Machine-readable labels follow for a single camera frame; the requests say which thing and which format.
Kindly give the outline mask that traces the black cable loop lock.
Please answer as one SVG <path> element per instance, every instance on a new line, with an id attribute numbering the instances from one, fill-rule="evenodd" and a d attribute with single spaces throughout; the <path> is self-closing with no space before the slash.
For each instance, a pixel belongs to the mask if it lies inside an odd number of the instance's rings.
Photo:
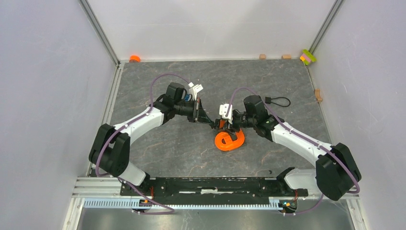
<path id="1" fill-rule="evenodd" d="M 274 104 L 280 107 L 289 107 L 291 105 L 291 100 L 287 97 L 265 97 L 266 104 Z"/>

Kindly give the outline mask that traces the orange black padlock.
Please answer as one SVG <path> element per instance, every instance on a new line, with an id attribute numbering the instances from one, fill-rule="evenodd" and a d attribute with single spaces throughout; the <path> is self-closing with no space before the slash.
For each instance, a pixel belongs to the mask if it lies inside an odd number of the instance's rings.
<path id="1" fill-rule="evenodd" d="M 223 129 L 225 126 L 226 120 L 224 119 L 216 119 L 214 122 L 214 128 L 217 130 Z"/>

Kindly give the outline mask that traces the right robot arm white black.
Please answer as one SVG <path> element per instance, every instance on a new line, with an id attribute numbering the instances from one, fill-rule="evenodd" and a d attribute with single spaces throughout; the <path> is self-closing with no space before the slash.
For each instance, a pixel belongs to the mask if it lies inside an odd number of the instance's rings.
<path id="1" fill-rule="evenodd" d="M 348 146 L 329 144 L 297 130 L 270 112 L 258 95 L 246 97 L 244 106 L 244 112 L 233 109 L 228 103 L 219 106 L 226 130 L 237 132 L 252 128 L 260 137 L 290 149 L 313 166 L 313 169 L 289 170 L 276 183 L 281 195 L 288 196 L 295 189 L 308 189 L 337 201 L 347 193 L 360 191 L 362 175 Z"/>

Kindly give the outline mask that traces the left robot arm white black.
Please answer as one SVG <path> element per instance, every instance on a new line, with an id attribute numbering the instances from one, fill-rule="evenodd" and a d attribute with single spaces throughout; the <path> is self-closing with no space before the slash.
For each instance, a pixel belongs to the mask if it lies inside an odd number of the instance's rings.
<path id="1" fill-rule="evenodd" d="M 185 116 L 192 123 L 214 127 L 214 121 L 208 117 L 197 96 L 203 89 L 202 85 L 189 83 L 188 86 L 186 90 L 183 85 L 172 82 L 166 93 L 144 112 L 115 126 L 103 124 L 96 134 L 89 161 L 111 176 L 131 183 L 138 195 L 147 194 L 150 190 L 149 175 L 129 161 L 131 144 L 176 115 Z"/>

